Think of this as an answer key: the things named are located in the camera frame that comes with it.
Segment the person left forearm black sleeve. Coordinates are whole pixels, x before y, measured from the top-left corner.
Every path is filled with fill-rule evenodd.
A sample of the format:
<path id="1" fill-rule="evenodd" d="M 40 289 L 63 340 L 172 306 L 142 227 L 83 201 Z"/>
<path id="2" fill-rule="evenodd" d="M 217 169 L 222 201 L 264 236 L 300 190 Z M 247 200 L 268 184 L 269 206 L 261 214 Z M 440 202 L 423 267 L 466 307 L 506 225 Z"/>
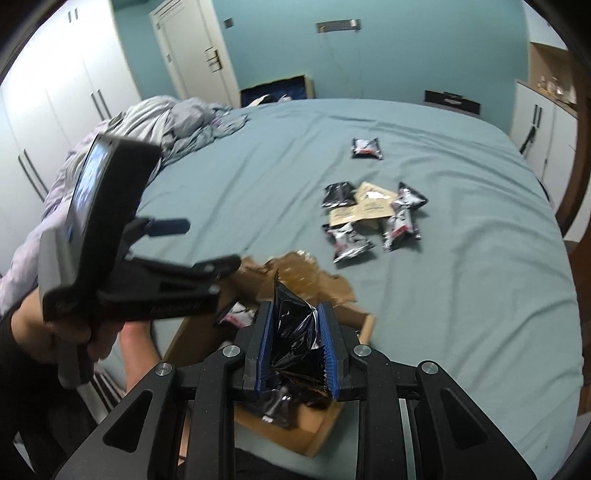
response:
<path id="1" fill-rule="evenodd" d="M 52 479 L 96 429 L 86 403 L 58 380 L 57 364 L 34 358 L 1 318 L 1 477 Z"/>

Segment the person left hand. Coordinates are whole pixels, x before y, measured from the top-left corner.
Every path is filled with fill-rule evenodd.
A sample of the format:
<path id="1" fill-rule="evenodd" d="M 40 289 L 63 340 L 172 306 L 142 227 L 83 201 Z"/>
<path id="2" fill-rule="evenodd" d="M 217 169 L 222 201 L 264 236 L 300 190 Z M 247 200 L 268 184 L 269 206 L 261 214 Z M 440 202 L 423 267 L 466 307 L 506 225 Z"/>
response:
<path id="1" fill-rule="evenodd" d="M 57 361 L 59 341 L 82 345 L 92 361 L 103 360 L 110 354 L 123 326 L 121 321 L 104 321 L 92 333 L 87 326 L 76 321 L 45 322 L 38 288 L 24 298 L 10 319 L 10 329 L 16 344 L 43 363 Z"/>

